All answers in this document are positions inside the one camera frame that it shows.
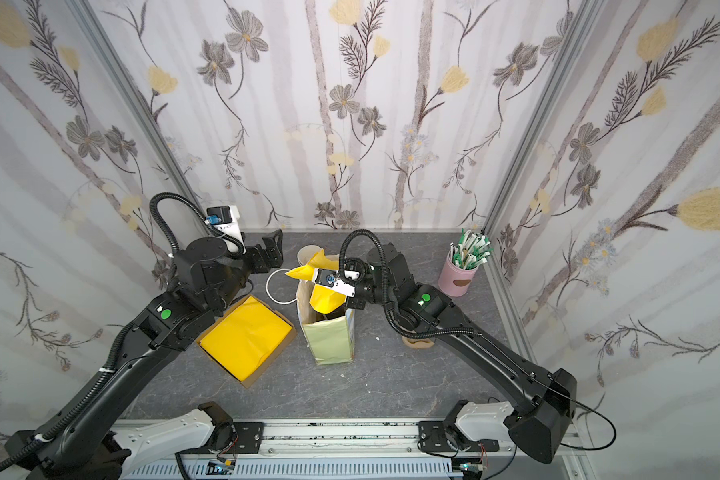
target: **floral wallpaper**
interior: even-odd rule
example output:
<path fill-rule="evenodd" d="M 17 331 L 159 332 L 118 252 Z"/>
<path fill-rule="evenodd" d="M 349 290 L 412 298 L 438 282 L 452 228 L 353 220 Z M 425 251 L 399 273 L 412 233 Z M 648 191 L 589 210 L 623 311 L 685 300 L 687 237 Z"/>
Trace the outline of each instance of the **floral wallpaper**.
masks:
<path fill-rule="evenodd" d="M 203 204 L 479 228 L 578 2 L 93 0 Z"/>
<path fill-rule="evenodd" d="M 491 234 L 597 477 L 720 478 L 720 2 L 604 4 Z"/>
<path fill-rule="evenodd" d="M 0 1 L 0 460 L 166 282 L 146 204 L 173 184 L 107 79 L 63 3 Z M 164 211 L 182 241 L 198 236 Z"/>

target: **white cable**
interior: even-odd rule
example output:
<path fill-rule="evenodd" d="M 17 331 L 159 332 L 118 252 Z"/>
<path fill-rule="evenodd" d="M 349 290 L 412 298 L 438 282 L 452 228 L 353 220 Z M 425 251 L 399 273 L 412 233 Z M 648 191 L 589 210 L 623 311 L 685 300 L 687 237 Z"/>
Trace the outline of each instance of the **white cable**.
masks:
<path fill-rule="evenodd" d="M 264 290 L 266 290 L 266 294 L 272 302 L 279 303 L 280 305 L 288 305 L 289 303 L 296 302 L 296 299 L 293 299 L 290 302 L 280 302 L 279 300 L 273 299 L 272 294 L 269 293 L 269 281 L 272 279 L 272 275 L 277 274 L 278 272 L 287 272 L 289 270 L 289 268 L 280 268 L 269 274 L 269 276 L 267 277 L 266 283 L 264 284 Z"/>

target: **gift bag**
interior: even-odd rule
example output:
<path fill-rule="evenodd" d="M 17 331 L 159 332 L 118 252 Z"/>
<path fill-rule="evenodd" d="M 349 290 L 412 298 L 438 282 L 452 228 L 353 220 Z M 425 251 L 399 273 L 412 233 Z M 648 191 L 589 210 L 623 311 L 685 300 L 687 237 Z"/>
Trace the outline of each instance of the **gift bag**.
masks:
<path fill-rule="evenodd" d="M 309 304 L 315 283 L 299 280 L 296 289 L 298 323 L 318 365 L 351 362 L 355 358 L 355 311 L 344 307 L 324 315 Z"/>

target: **pink cup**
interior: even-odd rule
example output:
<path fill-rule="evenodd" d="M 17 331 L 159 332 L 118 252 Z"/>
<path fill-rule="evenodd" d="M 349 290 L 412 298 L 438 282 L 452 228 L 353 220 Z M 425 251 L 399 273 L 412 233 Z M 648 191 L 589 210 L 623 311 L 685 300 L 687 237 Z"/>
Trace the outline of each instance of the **pink cup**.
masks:
<path fill-rule="evenodd" d="M 438 286 L 440 290 L 448 296 L 462 296 L 467 293 L 469 284 L 472 283 L 474 274 L 478 272 L 478 268 L 472 270 L 464 270 L 451 263 L 449 256 L 445 257 L 445 265 L 440 273 Z"/>

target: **robotic arm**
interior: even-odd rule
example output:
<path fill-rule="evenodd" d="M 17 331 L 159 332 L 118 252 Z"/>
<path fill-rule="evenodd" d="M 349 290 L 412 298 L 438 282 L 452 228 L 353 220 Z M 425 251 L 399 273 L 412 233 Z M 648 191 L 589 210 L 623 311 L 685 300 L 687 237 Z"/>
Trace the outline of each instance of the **robotic arm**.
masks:
<path fill-rule="evenodd" d="M 157 212 L 157 202 L 165 198 L 189 206 L 213 236 L 194 240 L 181 250 Z M 150 380 L 226 311 L 250 274 L 266 273 L 282 264 L 280 230 L 264 236 L 264 246 L 244 247 L 241 234 L 225 233 L 235 230 L 223 228 L 230 221 L 228 211 L 209 209 L 206 218 L 189 200 L 158 194 L 150 202 L 150 212 L 171 243 L 176 276 L 166 292 L 152 299 L 117 335 L 106 363 L 75 398 L 41 427 L 9 438 L 5 447 L 10 457 L 0 463 L 0 472 L 15 464 L 30 470 L 31 480 L 116 480 L 150 462 L 147 457 L 162 458 L 164 452 L 154 445 L 159 442 L 147 445 L 147 432 L 144 438 L 142 433 L 117 435 L 110 431 L 112 425 Z M 212 225 L 219 219 L 221 229 Z M 348 245 L 361 235 L 375 245 L 367 261 L 347 258 Z M 446 418 L 449 441 L 461 447 L 467 440 L 504 439 L 508 434 L 528 456 L 539 462 L 552 461 L 574 414 L 576 379 L 571 374 L 565 370 L 551 373 L 476 327 L 440 290 L 416 283 L 404 256 L 392 244 L 381 245 L 368 230 L 350 233 L 339 254 L 338 272 L 317 270 L 315 280 L 345 293 L 347 308 L 381 305 L 390 326 L 403 336 L 441 339 L 509 399 L 509 415 L 508 406 L 490 404 L 487 410 L 487 406 L 460 402 Z M 173 436 L 171 445 L 178 446 L 174 452 L 206 442 L 223 444 L 228 437 L 220 430 L 229 429 L 231 419 L 215 404 L 200 408 L 204 411 L 193 410 L 188 416 L 156 425 L 150 434 Z M 482 428 L 480 418 L 487 414 L 506 416 L 506 431 Z M 190 436 L 182 428 L 188 425 L 197 427 Z"/>

